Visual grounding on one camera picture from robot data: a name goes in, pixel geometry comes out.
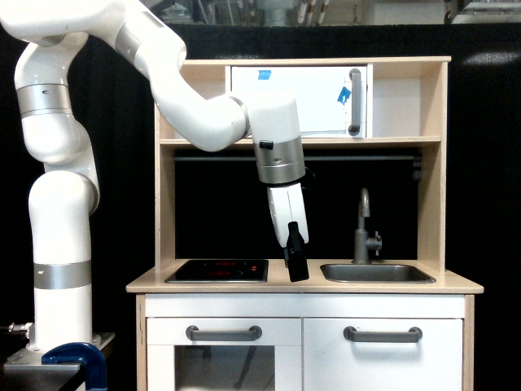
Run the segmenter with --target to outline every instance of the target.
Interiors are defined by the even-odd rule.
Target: black induction cooktop
[[[265,283],[265,259],[190,259],[166,283]]]

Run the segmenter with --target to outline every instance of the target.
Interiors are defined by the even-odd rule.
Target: faucet handle
[[[374,255],[380,255],[380,250],[382,249],[382,236],[378,235],[378,231],[374,232],[374,239],[376,240],[376,245],[374,249]]]

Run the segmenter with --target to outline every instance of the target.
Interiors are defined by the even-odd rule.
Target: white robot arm
[[[38,349],[88,341],[91,335],[88,216],[99,202],[99,185],[89,137],[74,119],[67,83],[68,66],[89,34],[148,78],[162,116],[196,147],[214,152],[252,136],[290,279],[309,277],[302,251],[308,228],[297,182],[304,176],[304,155],[292,94],[242,92],[203,99],[179,72],[184,42],[138,0],[0,0],[0,22],[13,37],[32,42],[18,63],[15,85],[25,144],[46,169],[29,197]],[[80,277],[85,273],[88,279]],[[65,288],[68,294],[58,295]],[[60,307],[62,313],[72,307],[79,312],[61,316]],[[88,324],[81,327],[72,318]],[[50,322],[62,327],[56,330]]]

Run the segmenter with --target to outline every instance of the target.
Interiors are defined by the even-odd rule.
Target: oven window
[[[175,347],[177,391],[274,391],[273,346]]]

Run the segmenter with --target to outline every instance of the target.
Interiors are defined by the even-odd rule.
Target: sink
[[[436,280],[409,265],[327,264],[320,266],[326,279],[337,283],[434,283]]]

